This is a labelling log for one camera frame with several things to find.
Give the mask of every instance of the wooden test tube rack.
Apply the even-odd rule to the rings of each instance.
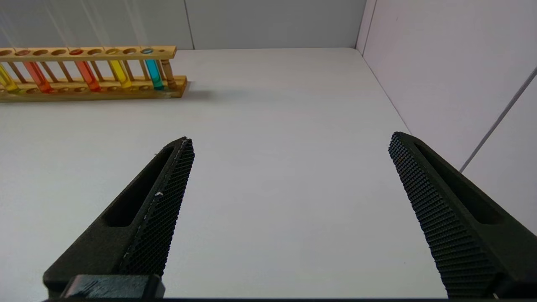
[[[17,55],[13,48],[0,48],[0,62],[8,63],[18,86],[16,92],[7,92],[0,85],[0,102],[51,102],[68,100],[106,100],[106,99],[140,99],[140,98],[180,98],[186,89],[186,76],[173,75],[170,59],[175,57],[175,46],[153,46],[150,54],[143,54],[139,47],[114,47],[107,52],[98,47],[81,47],[80,54],[69,54],[67,48],[25,48],[25,55]],[[116,77],[102,77],[96,61],[121,61],[132,83],[130,88],[122,88]],[[143,75],[133,75],[127,60],[139,60]],[[154,90],[144,60],[155,60],[158,64],[163,90]],[[87,61],[91,64],[98,80],[100,91],[93,92],[80,77],[72,75],[64,65],[66,61]],[[31,78],[24,78],[15,62],[40,63],[53,88],[51,93],[42,93]],[[59,64],[64,77],[54,75],[48,66],[51,62]]]

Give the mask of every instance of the yellow liquid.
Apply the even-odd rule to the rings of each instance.
[[[110,67],[112,67],[112,72],[118,77],[119,83],[121,83],[122,88],[129,88],[132,86],[132,83],[127,76],[127,73],[123,69],[121,62],[119,61],[110,61]]]
[[[19,90],[19,86],[15,84],[2,64],[0,64],[0,84],[2,84],[8,92],[16,92]]]

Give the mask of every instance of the blue liquid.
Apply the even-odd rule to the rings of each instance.
[[[153,81],[153,87],[155,90],[164,90],[162,84],[161,75],[158,72],[157,62],[155,60],[146,60],[147,70],[149,71],[149,77]]]

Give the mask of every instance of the orange liquid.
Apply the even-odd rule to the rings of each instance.
[[[97,82],[97,80],[95,79],[93,71],[91,71],[90,69],[90,65],[85,61],[75,61],[75,64],[90,90],[93,92],[99,92],[99,82]]]
[[[44,94],[49,94],[52,92],[52,87],[50,86],[50,83],[48,83],[47,78],[43,75],[43,72],[41,72],[41,69],[39,69],[39,66],[36,62],[24,62],[24,67],[26,67],[26,70],[28,70],[28,73],[34,80],[35,84],[39,88],[41,92]]]

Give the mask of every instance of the white tabletop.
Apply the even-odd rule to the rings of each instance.
[[[196,158],[167,297],[445,297],[349,48],[181,51],[183,99],[0,104],[0,292],[42,273],[166,143]]]

